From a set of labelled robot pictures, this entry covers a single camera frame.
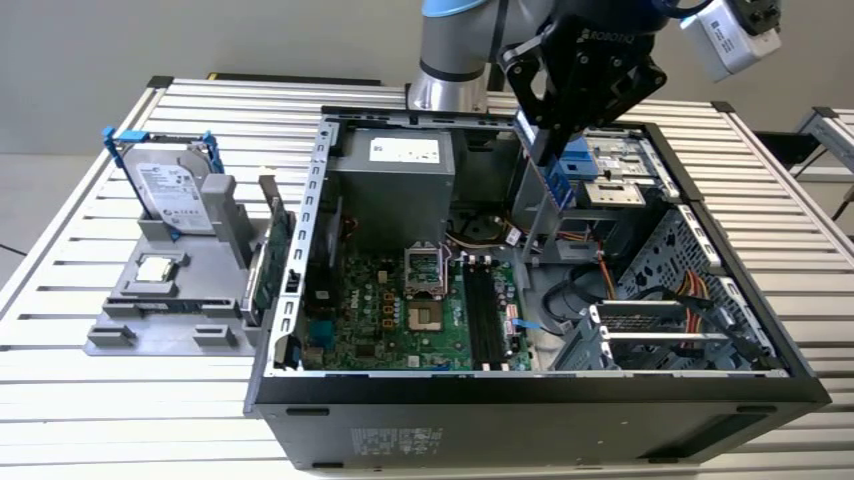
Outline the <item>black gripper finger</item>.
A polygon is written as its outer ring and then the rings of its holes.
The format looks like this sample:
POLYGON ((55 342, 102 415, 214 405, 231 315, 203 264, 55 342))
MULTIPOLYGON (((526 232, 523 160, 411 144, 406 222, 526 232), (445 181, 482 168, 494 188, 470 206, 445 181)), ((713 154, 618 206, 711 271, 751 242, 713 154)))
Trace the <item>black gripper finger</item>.
POLYGON ((667 75, 649 55, 590 57, 570 83, 567 126, 574 136, 621 117, 666 83, 667 75))
POLYGON ((530 130, 529 156, 547 167, 566 146, 565 121, 561 119, 561 94, 554 86, 541 41, 526 41, 503 48, 499 66, 517 97, 530 130))

